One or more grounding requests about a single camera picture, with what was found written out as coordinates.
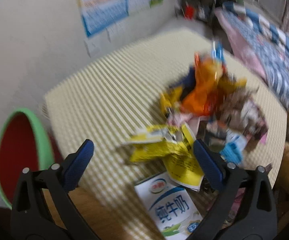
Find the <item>bed with patterned quilt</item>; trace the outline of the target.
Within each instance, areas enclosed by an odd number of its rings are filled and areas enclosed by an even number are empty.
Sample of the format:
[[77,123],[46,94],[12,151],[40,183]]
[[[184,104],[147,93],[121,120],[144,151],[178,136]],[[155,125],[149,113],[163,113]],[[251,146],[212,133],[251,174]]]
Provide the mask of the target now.
[[235,2],[224,2],[215,16],[234,55],[289,108],[289,33]]

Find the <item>red bin green rim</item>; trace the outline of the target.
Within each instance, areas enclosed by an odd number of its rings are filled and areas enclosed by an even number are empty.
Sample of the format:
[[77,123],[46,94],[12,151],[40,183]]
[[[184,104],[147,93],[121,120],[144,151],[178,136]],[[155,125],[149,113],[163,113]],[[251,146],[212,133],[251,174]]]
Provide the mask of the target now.
[[27,108],[13,111],[0,131],[0,196],[11,209],[22,170],[45,170],[55,162],[52,144],[39,118]]

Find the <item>yellow checkered mat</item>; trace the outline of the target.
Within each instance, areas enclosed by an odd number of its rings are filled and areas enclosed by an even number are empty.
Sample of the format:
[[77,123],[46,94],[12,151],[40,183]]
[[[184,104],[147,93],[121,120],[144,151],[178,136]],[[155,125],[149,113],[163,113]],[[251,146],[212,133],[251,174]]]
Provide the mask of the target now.
[[[287,113],[275,94],[256,75],[229,54],[212,53],[219,45],[187,28],[168,31],[134,43],[98,59],[49,91],[46,105],[63,157],[86,140],[95,145],[79,187],[92,193],[131,239],[165,239],[145,210],[134,186],[167,172],[160,159],[133,163],[133,146],[125,141],[138,129],[167,125],[171,113],[194,89],[195,53],[223,65],[218,81],[219,106],[239,88],[256,89],[253,98],[264,113],[268,132],[248,141],[238,167],[255,170],[271,165],[271,187],[280,169],[286,137]],[[204,218],[217,193],[187,189]]]

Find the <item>blue educational wall poster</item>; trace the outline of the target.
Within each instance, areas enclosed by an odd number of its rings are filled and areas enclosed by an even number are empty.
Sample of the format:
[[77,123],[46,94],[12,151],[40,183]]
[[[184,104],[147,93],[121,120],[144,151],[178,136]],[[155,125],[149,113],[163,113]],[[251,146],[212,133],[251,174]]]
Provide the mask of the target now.
[[128,0],[78,0],[78,5],[88,38],[129,16]]

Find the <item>white blue milk carton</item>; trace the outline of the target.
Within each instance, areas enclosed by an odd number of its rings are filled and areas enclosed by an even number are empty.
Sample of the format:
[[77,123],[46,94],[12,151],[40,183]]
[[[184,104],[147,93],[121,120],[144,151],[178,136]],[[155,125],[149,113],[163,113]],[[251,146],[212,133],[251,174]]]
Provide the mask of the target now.
[[134,189],[165,239],[188,239],[203,220],[187,189],[170,180],[167,172],[137,183]]

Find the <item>pink wrapper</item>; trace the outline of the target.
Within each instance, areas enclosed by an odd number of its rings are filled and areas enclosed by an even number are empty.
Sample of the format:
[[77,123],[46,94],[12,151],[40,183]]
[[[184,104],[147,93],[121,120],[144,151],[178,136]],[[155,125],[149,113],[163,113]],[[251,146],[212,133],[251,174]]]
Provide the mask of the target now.
[[167,118],[166,124],[170,126],[181,127],[183,124],[187,124],[191,131],[197,135],[199,130],[199,125],[201,121],[208,121],[208,116],[195,116],[192,113],[171,113]]

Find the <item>orange snack wrapper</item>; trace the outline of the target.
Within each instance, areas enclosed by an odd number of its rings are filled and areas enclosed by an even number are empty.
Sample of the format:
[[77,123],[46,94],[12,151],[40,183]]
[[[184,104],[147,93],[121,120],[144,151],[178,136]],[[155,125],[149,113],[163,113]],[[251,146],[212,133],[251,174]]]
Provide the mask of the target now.
[[218,81],[223,75],[222,62],[195,53],[195,87],[181,101],[181,110],[196,116],[212,116],[219,106]]

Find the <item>yellow snack wrapper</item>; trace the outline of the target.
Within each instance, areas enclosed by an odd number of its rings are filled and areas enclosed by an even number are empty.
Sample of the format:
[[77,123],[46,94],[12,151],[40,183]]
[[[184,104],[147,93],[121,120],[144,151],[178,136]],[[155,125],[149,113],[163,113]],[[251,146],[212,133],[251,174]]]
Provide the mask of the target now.
[[195,141],[196,136],[184,123],[180,127],[153,125],[138,129],[124,144],[133,146],[131,162],[160,159],[172,181],[199,191],[204,172],[193,154]]

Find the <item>dark storage shelf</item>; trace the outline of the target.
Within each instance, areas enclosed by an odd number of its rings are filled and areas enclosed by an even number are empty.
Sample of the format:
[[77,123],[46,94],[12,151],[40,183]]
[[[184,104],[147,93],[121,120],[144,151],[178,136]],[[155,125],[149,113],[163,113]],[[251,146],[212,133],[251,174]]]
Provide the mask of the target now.
[[218,0],[177,0],[174,7],[176,17],[200,21],[212,26]]

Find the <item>blue white small wrapper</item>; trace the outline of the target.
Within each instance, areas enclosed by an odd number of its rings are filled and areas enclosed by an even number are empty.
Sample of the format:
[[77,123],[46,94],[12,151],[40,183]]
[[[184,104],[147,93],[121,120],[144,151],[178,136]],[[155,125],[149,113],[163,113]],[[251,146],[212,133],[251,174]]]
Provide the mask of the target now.
[[225,139],[225,146],[219,154],[227,163],[240,165],[243,161],[243,151],[247,143],[248,141],[244,135],[228,132]]

